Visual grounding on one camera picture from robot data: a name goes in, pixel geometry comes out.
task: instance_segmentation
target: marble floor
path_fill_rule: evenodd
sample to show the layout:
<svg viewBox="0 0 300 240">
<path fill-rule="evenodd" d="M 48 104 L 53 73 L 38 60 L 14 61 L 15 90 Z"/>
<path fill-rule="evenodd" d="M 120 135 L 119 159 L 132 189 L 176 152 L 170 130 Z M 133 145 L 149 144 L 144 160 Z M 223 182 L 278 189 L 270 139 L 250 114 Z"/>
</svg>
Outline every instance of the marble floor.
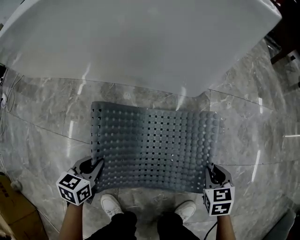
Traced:
<svg viewBox="0 0 300 240">
<path fill-rule="evenodd" d="M 300 64 L 283 59 L 274 66 L 276 50 L 260 41 L 209 90 L 183 97 L 155 90 L 71 79 L 23 77 L 5 113 L 1 153 L 10 177 L 41 215 L 50 239 L 57 239 L 66 203 L 55 182 L 62 171 L 90 154 L 90 105 L 108 101 L 133 106 L 216 111 L 225 122 L 215 163 L 232 174 L 236 186 L 232 222 L 238 240 L 260 240 L 288 208 L 300 204 Z M 8 92 L 17 73 L 9 70 L 2 86 Z M 197 204 L 185 223 L 201 239 L 215 223 L 202 195 L 144 188 L 118 188 L 113 194 L 138 216 L 138 239 L 158 239 L 156 220 L 185 200 Z M 85 204 L 83 234 L 89 237 L 109 223 L 96 195 Z M 214 229 L 208 239 L 215 239 Z"/>
</svg>

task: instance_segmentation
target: black pants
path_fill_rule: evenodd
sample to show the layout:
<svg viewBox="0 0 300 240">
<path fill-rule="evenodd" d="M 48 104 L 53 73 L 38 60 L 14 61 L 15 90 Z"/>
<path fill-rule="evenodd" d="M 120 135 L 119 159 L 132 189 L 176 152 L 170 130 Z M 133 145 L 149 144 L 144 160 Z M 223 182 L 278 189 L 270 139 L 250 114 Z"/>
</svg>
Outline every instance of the black pants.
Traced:
<svg viewBox="0 0 300 240">
<path fill-rule="evenodd" d="M 95 232 L 88 240 L 136 240 L 136 222 L 136 215 L 132 212 L 116 214 L 112 217 L 109 225 Z M 190 230 L 183 226 L 181 217 L 173 212 L 166 213 L 159 219 L 157 232 L 160 240 L 199 240 Z"/>
</svg>

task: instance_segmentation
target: shoe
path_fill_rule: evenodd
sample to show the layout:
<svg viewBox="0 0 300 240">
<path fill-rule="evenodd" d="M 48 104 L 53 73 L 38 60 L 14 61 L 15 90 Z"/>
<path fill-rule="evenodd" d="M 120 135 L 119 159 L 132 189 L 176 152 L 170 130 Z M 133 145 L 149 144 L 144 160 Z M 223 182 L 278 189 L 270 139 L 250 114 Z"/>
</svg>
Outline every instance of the shoe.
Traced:
<svg viewBox="0 0 300 240">
<path fill-rule="evenodd" d="M 110 219 L 112 219 L 112 217 L 118 213 L 123 213 L 117 199 L 115 199 L 114 196 L 110 194 L 102 195 L 101 206 Z"/>
<path fill-rule="evenodd" d="M 186 201 L 182 203 L 176 210 L 182 221 L 185 223 L 196 211 L 196 204 L 193 201 Z"/>
</svg>

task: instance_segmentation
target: cardboard box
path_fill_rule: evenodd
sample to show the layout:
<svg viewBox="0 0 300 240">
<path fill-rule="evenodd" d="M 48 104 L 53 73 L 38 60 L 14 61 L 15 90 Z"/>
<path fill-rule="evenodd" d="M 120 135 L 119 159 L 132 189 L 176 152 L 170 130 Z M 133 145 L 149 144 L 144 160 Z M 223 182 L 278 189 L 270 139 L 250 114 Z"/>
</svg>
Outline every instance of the cardboard box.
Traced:
<svg viewBox="0 0 300 240">
<path fill-rule="evenodd" d="M 17 240 L 48 239 L 36 208 L 0 175 L 0 226 Z"/>
</svg>

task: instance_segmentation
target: perforated plastic mat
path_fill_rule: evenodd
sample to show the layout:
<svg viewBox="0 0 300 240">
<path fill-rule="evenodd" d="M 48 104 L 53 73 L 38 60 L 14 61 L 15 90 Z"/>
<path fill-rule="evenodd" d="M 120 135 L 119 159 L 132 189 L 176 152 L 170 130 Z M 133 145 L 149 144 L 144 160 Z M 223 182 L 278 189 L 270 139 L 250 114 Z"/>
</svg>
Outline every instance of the perforated plastic mat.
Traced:
<svg viewBox="0 0 300 240">
<path fill-rule="evenodd" d="M 104 158 L 97 192 L 117 187 L 202 193 L 205 168 L 216 154 L 215 112 L 91 105 L 92 157 Z"/>
</svg>

